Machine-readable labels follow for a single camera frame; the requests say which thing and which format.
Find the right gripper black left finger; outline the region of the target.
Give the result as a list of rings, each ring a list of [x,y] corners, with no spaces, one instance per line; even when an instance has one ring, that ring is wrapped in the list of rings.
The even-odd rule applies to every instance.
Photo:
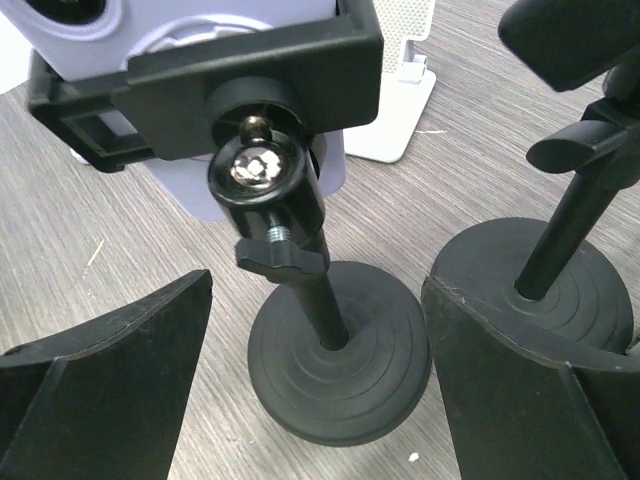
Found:
[[[5,479],[164,479],[212,304],[195,270],[1,357]]]

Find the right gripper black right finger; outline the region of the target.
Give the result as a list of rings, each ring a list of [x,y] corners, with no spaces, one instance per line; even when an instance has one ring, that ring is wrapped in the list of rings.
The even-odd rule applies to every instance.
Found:
[[[462,478],[638,478],[638,356],[483,314],[432,276],[421,301]]]

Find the black round-base phone stand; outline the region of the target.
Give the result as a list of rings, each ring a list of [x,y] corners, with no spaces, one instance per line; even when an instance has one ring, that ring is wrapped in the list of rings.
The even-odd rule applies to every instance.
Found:
[[[527,152],[539,171],[572,174],[551,218],[469,227],[442,248],[431,276],[490,317],[621,354],[632,341],[630,296],[587,237],[617,194],[639,180],[639,5],[518,1],[502,15],[498,34],[553,90],[602,77],[603,95]]]

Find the lilac-case phone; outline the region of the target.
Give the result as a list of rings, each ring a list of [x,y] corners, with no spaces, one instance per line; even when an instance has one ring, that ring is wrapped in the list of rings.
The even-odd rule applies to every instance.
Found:
[[[224,36],[324,20],[336,1],[1,1],[1,13],[67,81],[126,68],[129,57]],[[343,133],[316,137],[324,195],[344,184]],[[224,215],[209,192],[208,155],[142,164],[186,213]]]

